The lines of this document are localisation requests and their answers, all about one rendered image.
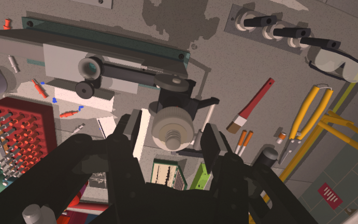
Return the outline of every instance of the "red sign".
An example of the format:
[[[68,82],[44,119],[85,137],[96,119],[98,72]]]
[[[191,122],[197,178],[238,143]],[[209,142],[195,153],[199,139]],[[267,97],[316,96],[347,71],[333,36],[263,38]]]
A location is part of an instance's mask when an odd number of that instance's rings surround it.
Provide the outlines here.
[[[322,185],[322,187],[318,190],[318,193],[320,193],[333,210],[335,210],[343,202],[327,183]]]

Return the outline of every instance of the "green metal bracket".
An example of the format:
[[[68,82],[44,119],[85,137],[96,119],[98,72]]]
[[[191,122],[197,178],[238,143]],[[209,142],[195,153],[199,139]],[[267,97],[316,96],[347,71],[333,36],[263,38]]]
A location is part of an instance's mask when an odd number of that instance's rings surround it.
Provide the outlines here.
[[[22,17],[22,23],[23,23],[23,29],[31,29],[35,31],[41,31],[41,32],[76,38],[76,39],[82,39],[94,43],[110,45],[114,47],[141,52],[141,53],[151,54],[175,61],[182,61],[186,68],[190,59],[190,53],[182,50],[151,44],[144,41],[129,39],[117,35],[102,33],[98,31],[88,30],[75,26],[70,26],[70,25],[65,25],[65,24],[40,20],[40,19],[34,19],[29,17]],[[181,54],[184,56],[183,59],[179,59],[179,56]]]
[[[190,190],[198,189],[203,190],[205,188],[206,183],[208,182],[210,178],[210,174],[206,171],[206,166],[204,163],[201,163],[201,165],[198,168],[197,173],[195,174],[193,183],[191,184]]]

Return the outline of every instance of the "black bolt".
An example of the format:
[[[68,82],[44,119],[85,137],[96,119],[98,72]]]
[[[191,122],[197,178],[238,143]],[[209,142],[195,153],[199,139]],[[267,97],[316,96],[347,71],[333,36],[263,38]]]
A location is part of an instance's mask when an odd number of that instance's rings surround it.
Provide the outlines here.
[[[33,26],[34,26],[34,23],[33,23],[32,21],[27,21],[27,26],[33,27]]]

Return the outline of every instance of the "yellow railing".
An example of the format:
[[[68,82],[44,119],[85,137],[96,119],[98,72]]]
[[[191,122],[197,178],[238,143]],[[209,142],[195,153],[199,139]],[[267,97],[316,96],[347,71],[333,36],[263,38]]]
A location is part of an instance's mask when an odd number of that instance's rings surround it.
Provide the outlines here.
[[[318,135],[320,135],[321,131],[323,131],[324,129],[331,132],[333,135],[335,135],[336,137],[340,138],[341,140],[343,140],[344,142],[346,142],[347,144],[353,146],[355,149],[358,150],[358,142],[354,141],[353,139],[347,137],[343,133],[339,132],[338,130],[328,125],[328,123],[334,123],[341,126],[347,126],[358,134],[358,128],[354,126],[354,122],[344,120],[343,118],[341,118],[339,115],[337,115],[331,110],[328,111],[328,114],[329,115],[322,116],[321,120],[317,123],[317,126],[314,128],[310,136],[303,143],[303,145],[301,146],[295,157],[291,160],[291,162],[288,164],[285,170],[281,173],[280,180],[284,182],[288,178],[290,173],[298,165],[299,161],[307,153],[310,146],[314,143]],[[268,202],[270,198],[268,197],[268,195],[265,195],[263,199],[265,202]],[[251,216],[249,216],[249,223],[255,224]]]

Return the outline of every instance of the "circuit board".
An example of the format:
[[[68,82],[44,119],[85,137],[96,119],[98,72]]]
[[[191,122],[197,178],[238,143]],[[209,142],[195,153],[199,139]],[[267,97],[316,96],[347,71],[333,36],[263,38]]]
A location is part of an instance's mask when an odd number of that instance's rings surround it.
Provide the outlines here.
[[[38,154],[36,161],[32,164],[29,162],[22,164],[25,165],[24,168],[28,168],[25,169],[26,171],[57,147],[52,106],[5,97],[0,100],[0,111],[0,118],[11,113],[10,117],[0,122],[0,127],[11,123],[9,127],[0,131],[0,135],[11,131],[13,128],[16,129],[5,137],[8,142],[3,146],[4,150],[8,152],[10,146],[18,143],[13,151],[17,148],[24,149],[25,152],[21,153],[22,158],[28,151],[38,151],[38,153],[31,155],[36,157]]]

